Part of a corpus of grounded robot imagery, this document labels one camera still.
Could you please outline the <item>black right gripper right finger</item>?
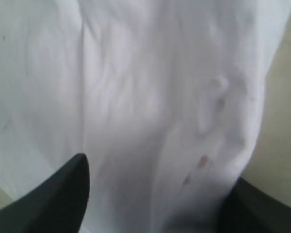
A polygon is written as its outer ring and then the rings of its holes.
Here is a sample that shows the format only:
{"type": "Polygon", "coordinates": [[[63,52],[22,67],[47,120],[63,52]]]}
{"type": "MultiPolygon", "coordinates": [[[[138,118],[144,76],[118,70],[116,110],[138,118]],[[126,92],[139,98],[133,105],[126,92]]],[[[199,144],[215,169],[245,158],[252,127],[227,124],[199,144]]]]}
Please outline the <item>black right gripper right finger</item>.
{"type": "Polygon", "coordinates": [[[291,233],[291,207],[238,179],[218,214],[218,233],[291,233]]]}

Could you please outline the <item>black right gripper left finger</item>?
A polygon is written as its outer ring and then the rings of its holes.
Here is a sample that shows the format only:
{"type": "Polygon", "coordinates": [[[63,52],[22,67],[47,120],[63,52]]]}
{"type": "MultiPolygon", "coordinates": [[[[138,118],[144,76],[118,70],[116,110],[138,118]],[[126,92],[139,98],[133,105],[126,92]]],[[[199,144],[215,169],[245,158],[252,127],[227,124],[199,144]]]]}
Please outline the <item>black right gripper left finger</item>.
{"type": "Polygon", "coordinates": [[[79,153],[30,193],[0,209],[0,233],[77,233],[89,192],[88,160],[79,153]]]}

